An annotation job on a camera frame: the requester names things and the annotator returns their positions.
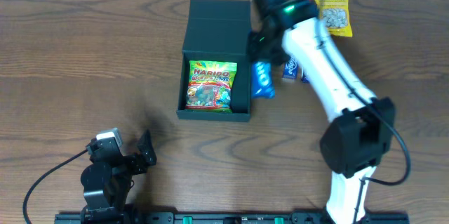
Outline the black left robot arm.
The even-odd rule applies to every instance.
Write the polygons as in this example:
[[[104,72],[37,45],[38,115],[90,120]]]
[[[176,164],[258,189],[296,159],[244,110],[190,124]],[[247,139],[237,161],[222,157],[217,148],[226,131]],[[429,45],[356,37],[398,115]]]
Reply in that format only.
[[[133,176],[144,174],[157,162],[151,133],[146,130],[138,141],[138,150],[123,155],[120,131],[102,131],[86,146],[92,164],[81,174],[86,206],[82,223],[139,223],[140,214],[126,203]]]

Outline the Haribo gummy worms bag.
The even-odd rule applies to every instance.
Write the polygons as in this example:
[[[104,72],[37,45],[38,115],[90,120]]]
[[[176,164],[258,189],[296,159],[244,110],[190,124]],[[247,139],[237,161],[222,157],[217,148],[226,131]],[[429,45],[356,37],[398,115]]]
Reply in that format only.
[[[231,91],[236,72],[236,62],[191,60],[185,108],[232,113]]]

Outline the blue Oreo cookie pack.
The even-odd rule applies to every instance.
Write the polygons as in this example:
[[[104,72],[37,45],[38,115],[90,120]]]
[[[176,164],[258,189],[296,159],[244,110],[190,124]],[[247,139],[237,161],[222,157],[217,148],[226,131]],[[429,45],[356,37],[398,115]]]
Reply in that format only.
[[[271,64],[254,62],[251,74],[251,98],[272,99],[275,96]]]

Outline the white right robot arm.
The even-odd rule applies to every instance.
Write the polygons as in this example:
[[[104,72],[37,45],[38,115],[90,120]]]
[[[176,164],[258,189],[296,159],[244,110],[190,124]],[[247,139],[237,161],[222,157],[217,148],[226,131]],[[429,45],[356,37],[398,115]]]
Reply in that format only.
[[[389,150],[391,131],[375,116],[392,123],[394,105],[360,82],[319,19],[310,0],[253,0],[262,28],[248,38],[253,62],[280,65],[297,61],[326,111],[329,126],[320,151],[332,171],[330,197],[322,223],[407,223],[399,213],[368,213],[368,183]]]

